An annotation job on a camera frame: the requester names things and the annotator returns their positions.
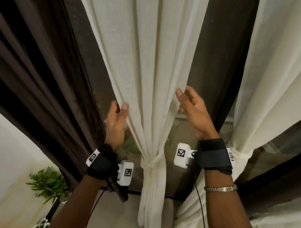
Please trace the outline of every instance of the person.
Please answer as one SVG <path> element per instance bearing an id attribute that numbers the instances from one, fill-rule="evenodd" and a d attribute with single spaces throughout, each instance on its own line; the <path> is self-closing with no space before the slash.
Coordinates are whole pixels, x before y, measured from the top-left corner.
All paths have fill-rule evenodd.
<path id="1" fill-rule="evenodd" d="M 201 143 L 209 142 L 214 147 L 215 140 L 220 137 L 213 126 L 203 99 L 190 86 L 186 87 L 184 93 L 178 88 L 176 96 L 180 102 L 179 110 L 186 115 L 197 138 Z M 111 155 L 117 152 L 124 141 L 124 123 L 128 110 L 127 103 L 119 109 L 117 102 L 113 101 L 107 116 L 107 134 L 104 142 L 107 148 L 101 150 L 101 154 L 104 154 L 112 164 L 115 164 L 114 159 L 116 160 L 117 155 Z M 110 173 L 103 174 L 89 169 L 71 198 L 51 223 L 50 228 L 86 227 L 96 195 L 101 187 L 107 186 L 105 179 L 110 176 Z M 234 186 L 232 176 L 229 174 L 209 169 L 204 172 L 207 188 Z M 209 228 L 251 228 L 236 190 L 206 192 L 206 208 Z"/>

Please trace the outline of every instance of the person's left hand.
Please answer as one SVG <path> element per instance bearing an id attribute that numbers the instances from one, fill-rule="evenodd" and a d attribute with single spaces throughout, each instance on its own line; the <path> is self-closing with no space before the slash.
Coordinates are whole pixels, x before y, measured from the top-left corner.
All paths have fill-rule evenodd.
<path id="1" fill-rule="evenodd" d="M 129 112 L 129 104 L 123 103 L 121 109 L 117 101 L 112 101 L 107 116 L 107 135 L 105 144 L 112 147 L 117 152 L 124 141 L 124 122 Z"/>

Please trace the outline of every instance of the person's right arm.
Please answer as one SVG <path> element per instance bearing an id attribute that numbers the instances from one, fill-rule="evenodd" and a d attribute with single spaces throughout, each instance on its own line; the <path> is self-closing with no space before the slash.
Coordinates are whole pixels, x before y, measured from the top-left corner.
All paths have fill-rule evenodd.
<path id="1" fill-rule="evenodd" d="M 176 96 L 197 138 L 210 140 L 220 138 L 207 112 L 203 99 L 190 86 L 185 93 L 177 89 Z M 205 170 L 207 188 L 233 186 L 231 175 L 218 170 Z M 206 208 L 209 228 L 251 228 L 251 224 L 237 191 L 206 192 Z"/>

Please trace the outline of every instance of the metal bracelet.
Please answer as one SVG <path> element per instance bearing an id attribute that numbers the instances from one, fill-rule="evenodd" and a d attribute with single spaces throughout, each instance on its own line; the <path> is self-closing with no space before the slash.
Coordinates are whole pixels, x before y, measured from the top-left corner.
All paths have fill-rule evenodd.
<path id="1" fill-rule="evenodd" d="M 206 192 L 230 192 L 230 191 L 237 190 L 237 185 L 235 184 L 234 186 L 231 186 L 231 187 L 222 187 L 222 188 L 207 188 L 207 187 L 204 187 L 204 190 Z"/>

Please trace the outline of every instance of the forearm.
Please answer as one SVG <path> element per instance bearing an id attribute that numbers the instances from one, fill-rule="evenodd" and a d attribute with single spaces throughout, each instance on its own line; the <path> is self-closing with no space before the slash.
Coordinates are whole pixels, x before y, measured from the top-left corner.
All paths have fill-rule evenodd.
<path id="1" fill-rule="evenodd" d="M 107 186 L 106 181 L 85 175 L 71 198 L 51 223 L 50 228 L 84 228 L 97 193 L 100 187 L 105 186 Z"/>
<path id="2" fill-rule="evenodd" d="M 205 170 L 208 188 L 233 186 L 232 176 L 218 170 Z M 251 228 L 237 191 L 206 192 L 209 228 Z"/>

